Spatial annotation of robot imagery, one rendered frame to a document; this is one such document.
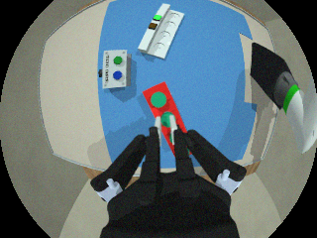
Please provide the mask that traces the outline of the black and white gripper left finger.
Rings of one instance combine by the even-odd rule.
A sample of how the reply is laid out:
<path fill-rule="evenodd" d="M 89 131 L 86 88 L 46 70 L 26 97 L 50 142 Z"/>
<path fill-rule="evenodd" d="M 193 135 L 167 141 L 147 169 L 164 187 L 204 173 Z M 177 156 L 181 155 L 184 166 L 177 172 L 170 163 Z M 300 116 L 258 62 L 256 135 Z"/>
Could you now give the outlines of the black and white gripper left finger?
<path fill-rule="evenodd" d="M 153 206 L 158 200 L 158 172 L 160 172 L 161 127 L 160 116 L 155 126 L 149 128 L 150 135 L 138 135 L 111 164 L 93 178 L 91 186 L 106 202 L 124 190 L 142 159 L 140 179 L 137 184 L 136 198 L 142 206 Z"/>

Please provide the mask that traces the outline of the blue flat mat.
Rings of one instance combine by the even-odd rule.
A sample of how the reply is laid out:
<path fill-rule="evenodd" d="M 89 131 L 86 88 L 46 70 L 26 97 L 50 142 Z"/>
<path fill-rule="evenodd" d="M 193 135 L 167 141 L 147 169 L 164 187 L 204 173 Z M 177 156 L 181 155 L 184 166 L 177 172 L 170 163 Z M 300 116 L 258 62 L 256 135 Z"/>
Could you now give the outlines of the blue flat mat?
<path fill-rule="evenodd" d="M 162 4 L 184 16 L 164 59 L 141 53 L 140 42 Z M 143 91 L 165 81 L 186 131 L 196 130 L 228 160 L 248 147 L 257 104 L 245 101 L 245 61 L 240 34 L 252 38 L 246 18 L 210 0 L 109 2 L 98 51 L 98 97 L 111 162 L 156 118 Z M 104 88 L 103 52 L 127 50 L 131 86 Z"/>

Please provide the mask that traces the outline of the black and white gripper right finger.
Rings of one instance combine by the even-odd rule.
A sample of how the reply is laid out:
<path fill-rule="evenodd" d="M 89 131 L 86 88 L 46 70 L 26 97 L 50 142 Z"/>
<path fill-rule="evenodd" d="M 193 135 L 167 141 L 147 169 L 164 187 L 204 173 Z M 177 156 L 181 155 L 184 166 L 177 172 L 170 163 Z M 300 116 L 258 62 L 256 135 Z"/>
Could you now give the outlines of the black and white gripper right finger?
<path fill-rule="evenodd" d="M 197 131 L 182 132 L 173 115 L 169 115 L 169 122 L 180 201 L 185 204 L 194 203 L 200 193 L 199 182 L 187 148 L 215 185 L 225 189 L 230 195 L 235 192 L 247 173 L 246 168 L 228 160 Z"/>

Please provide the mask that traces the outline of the red tube rack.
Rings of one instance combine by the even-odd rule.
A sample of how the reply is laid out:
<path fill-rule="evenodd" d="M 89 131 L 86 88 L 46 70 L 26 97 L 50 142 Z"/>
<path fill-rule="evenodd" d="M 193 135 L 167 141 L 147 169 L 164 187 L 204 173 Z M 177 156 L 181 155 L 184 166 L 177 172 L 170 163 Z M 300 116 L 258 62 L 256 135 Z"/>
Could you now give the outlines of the red tube rack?
<path fill-rule="evenodd" d="M 166 97 L 166 104 L 165 104 L 164 107 L 157 108 L 157 107 L 154 107 L 152 105 L 152 103 L 151 103 L 151 97 L 157 91 L 163 92 L 165 97 Z M 160 118 L 161 118 L 161 115 L 164 112 L 169 111 L 169 112 L 173 113 L 173 115 L 175 116 L 175 123 L 179 125 L 180 129 L 182 130 L 182 132 L 186 132 L 187 133 L 187 131 L 186 131 L 185 127 L 184 127 L 184 124 L 182 122 L 182 119 L 180 117 L 180 114 L 179 114 L 179 112 L 177 110 L 177 107 L 176 107 L 176 105 L 175 105 L 175 103 L 173 101 L 173 98 L 172 98 L 172 96 L 171 96 L 171 94 L 170 94 L 170 92 L 169 92 L 169 90 L 167 88 L 167 85 L 166 85 L 165 81 L 162 82 L 162 83 L 159 83 L 159 84 L 157 84 L 157 85 L 155 85 L 155 86 L 153 86 L 153 87 L 151 87 L 151 88 L 149 88 L 149 89 L 147 89 L 145 91 L 143 91 L 143 94 L 144 94 L 144 96 L 145 96 L 145 98 L 146 98 L 146 100 L 147 100 L 147 102 L 148 102 L 148 104 L 149 104 L 149 106 L 150 106 L 155 118 L 157 118 L 158 116 L 160 116 Z M 170 135 L 170 132 L 171 132 L 170 128 L 166 128 L 162 124 L 161 124 L 161 128 L 162 128 L 162 133 L 163 133 L 167 143 L 169 144 L 169 146 L 170 146 L 170 148 L 171 148 L 171 150 L 172 150 L 172 152 L 173 152 L 173 154 L 175 156 L 174 145 L 169 140 L 169 135 Z"/>

